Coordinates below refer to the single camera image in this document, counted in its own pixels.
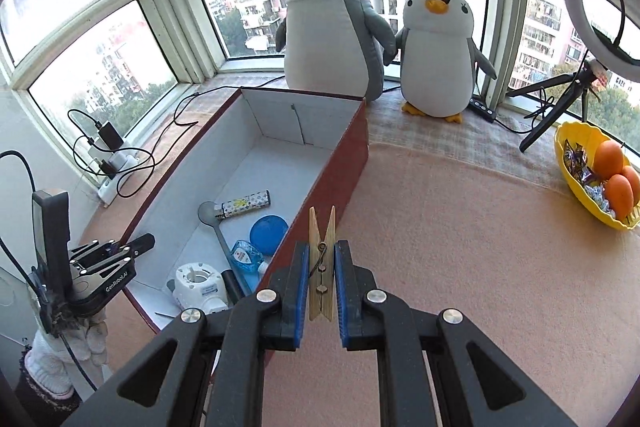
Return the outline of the white gloved left hand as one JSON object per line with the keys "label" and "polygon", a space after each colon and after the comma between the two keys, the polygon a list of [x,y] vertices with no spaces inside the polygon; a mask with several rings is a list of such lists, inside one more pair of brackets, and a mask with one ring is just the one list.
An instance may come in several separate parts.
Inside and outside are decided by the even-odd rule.
{"label": "white gloved left hand", "polygon": [[70,399],[76,390],[73,371],[86,381],[79,369],[84,371],[94,387],[104,383],[108,335],[105,317],[102,310],[93,317],[79,319],[74,329],[65,329],[58,337],[43,332],[41,327],[37,329],[24,365],[36,388],[48,398]]}

